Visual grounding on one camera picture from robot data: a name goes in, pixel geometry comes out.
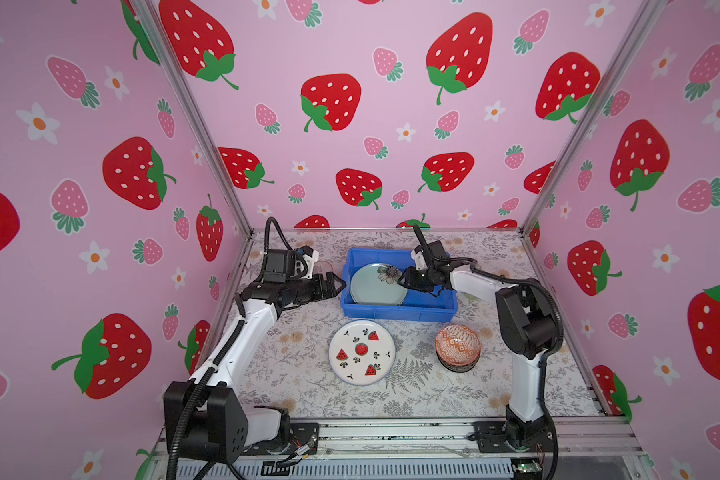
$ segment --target blue plastic bin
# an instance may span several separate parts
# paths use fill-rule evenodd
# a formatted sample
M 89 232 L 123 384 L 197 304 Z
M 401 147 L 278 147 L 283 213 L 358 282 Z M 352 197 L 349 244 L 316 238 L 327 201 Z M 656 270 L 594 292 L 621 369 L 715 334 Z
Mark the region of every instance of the blue plastic bin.
M 400 270 L 413 266 L 411 252 L 405 250 L 379 250 L 351 248 L 347 254 L 342 278 L 347 287 L 342 292 L 342 308 L 350 318 L 369 320 L 410 320 L 413 322 L 450 322 L 458 310 L 456 293 L 445 290 L 440 296 L 409 290 L 400 306 L 358 305 L 349 293 L 349 283 L 355 272 L 367 264 L 389 264 Z

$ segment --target strawberry wallpaper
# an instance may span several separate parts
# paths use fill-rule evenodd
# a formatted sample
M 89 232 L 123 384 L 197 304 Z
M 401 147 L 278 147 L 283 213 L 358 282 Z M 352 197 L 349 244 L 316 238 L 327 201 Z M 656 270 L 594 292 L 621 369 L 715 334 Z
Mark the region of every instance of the strawberry wallpaper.
M 153 2 L 257 227 L 516 226 L 642 3 Z
M 657 478 L 720 478 L 720 0 L 666 7 L 539 223 L 606 408 Z
M 128 1 L 0 2 L 0 478 L 142 480 L 242 248 L 157 62 Z

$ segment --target pink wall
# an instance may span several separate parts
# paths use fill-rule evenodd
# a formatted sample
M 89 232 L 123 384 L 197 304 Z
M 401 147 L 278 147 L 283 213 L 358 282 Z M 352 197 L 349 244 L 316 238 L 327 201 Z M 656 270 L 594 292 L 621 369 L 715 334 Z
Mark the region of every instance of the pink wall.
M 160 432 L 164 385 L 187 375 L 177 342 L 185 345 L 197 322 L 212 320 L 218 302 L 210 278 L 223 291 L 242 237 L 210 168 L 193 161 L 196 139 L 161 67 L 142 48 L 134 59 L 122 4 L 17 4 L 0 2 L 0 478 L 134 478 L 146 458 L 137 451 L 151 450 Z M 77 65 L 51 62 L 70 95 L 49 71 L 49 56 Z M 84 83 L 74 81 L 81 75 L 98 93 L 89 88 L 85 97 L 96 98 L 89 104 L 96 109 L 80 100 Z M 159 122 L 162 98 L 172 111 L 172 119 L 161 115 L 168 134 Z M 134 137 L 144 140 L 110 153 Z M 161 176 L 150 170 L 155 161 L 148 164 L 154 158 L 138 161 L 150 145 L 177 180 L 167 181 L 163 202 Z M 105 182 L 127 172 L 130 178 Z M 72 198 L 58 204 L 51 195 L 65 179 L 72 181 L 61 193 Z M 118 190 L 122 183 L 129 188 Z M 223 225 L 213 261 L 196 234 L 208 194 Z M 186 240 L 176 207 L 186 212 Z M 153 239 L 162 256 L 147 242 L 144 263 L 135 261 L 139 239 Z M 179 286 L 177 268 L 186 273 Z M 178 325 L 166 341 L 172 304 Z M 84 358 L 51 369 L 81 352 Z
M 526 185 L 538 191 L 532 182 L 545 179 L 549 169 L 544 166 L 556 159 L 573 127 L 565 116 L 543 117 L 555 110 L 558 94 L 578 99 L 594 90 L 595 70 L 606 69 L 641 4 L 205 0 L 198 7 L 188 0 L 154 2 L 211 135 L 229 155 L 242 206 L 258 227 L 268 214 L 284 226 L 313 215 L 330 226 L 397 226 L 423 214 L 432 226 L 522 222 L 536 200 Z M 531 50 L 522 49 L 524 38 L 532 41 Z M 524 54 L 516 53 L 516 44 Z M 213 52 L 210 60 L 202 56 L 206 50 Z M 459 82 L 439 73 L 451 64 L 459 69 Z M 432 79 L 427 66 L 434 67 Z M 552 83 L 554 90 L 547 91 Z M 348 90 L 339 91 L 343 85 Z M 439 85 L 457 92 L 443 91 L 440 105 Z M 306 111 L 317 117 L 307 132 L 310 117 L 302 110 L 302 94 Z M 315 110 L 311 102 L 324 108 Z M 327 124 L 333 131 L 321 129 Z M 415 133 L 406 137 L 406 130 Z M 507 154 L 514 145 L 523 150 Z M 241 161 L 237 167 L 231 165 L 235 158 Z M 440 172 L 449 158 L 458 167 L 444 168 L 446 178 L 430 179 L 442 191 L 425 186 L 423 167 Z M 458 175 L 462 168 L 467 174 Z M 456 171 L 448 176 L 450 170 Z M 337 186 L 340 171 L 349 195 Z M 407 194 L 396 195 L 402 191 Z M 395 209 L 393 201 L 403 207 Z
M 568 334 L 601 381 L 618 376 L 605 393 L 615 413 L 631 409 L 664 479 L 720 478 L 719 53 L 720 1 L 666 7 L 617 90 L 628 103 L 616 94 L 597 121 L 535 250 Z M 706 92 L 689 101 L 686 89 Z M 628 181 L 634 167 L 643 178 Z M 605 252 L 621 276 L 606 276 Z

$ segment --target blue container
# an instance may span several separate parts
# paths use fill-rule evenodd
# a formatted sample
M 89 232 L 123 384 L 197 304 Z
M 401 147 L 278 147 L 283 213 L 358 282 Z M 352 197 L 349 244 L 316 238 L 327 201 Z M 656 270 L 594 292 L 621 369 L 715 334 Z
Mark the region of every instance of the blue container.
M 349 283 L 355 272 L 367 264 L 389 264 L 400 271 L 414 262 L 411 252 L 405 250 L 379 250 L 373 248 L 350 248 L 342 278 L 347 287 L 342 292 L 342 308 L 350 318 L 370 320 L 410 320 L 413 322 L 450 322 L 456 314 L 458 304 L 456 292 L 445 290 L 440 296 L 409 290 L 400 306 L 358 305 L 349 293 Z

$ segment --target orange patterned bowl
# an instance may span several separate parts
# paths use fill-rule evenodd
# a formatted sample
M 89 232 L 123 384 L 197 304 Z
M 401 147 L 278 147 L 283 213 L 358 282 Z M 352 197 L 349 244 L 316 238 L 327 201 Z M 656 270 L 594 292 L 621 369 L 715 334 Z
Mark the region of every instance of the orange patterned bowl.
M 478 334 L 463 325 L 449 325 L 440 330 L 434 349 L 440 363 L 452 372 L 468 372 L 480 359 Z

